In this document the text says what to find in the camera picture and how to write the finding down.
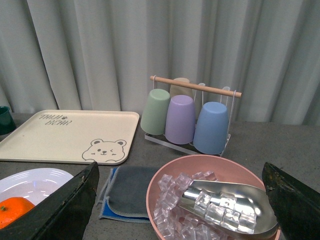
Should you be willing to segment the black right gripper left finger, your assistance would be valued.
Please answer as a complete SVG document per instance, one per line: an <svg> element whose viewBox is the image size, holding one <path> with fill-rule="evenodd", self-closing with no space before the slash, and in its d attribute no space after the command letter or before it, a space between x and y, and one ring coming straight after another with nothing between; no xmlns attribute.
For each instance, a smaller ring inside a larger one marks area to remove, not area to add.
<svg viewBox="0 0 320 240"><path fill-rule="evenodd" d="M96 201L96 162L0 231L2 240L81 240Z"/></svg>

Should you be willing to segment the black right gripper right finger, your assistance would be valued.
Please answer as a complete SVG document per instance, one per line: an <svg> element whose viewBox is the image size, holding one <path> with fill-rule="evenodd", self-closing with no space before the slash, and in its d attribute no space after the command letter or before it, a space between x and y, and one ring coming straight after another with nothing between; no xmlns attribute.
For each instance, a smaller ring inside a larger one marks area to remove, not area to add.
<svg viewBox="0 0 320 240"><path fill-rule="evenodd" d="M262 181L277 222L287 240L320 238L320 193L270 162Z"/></svg>

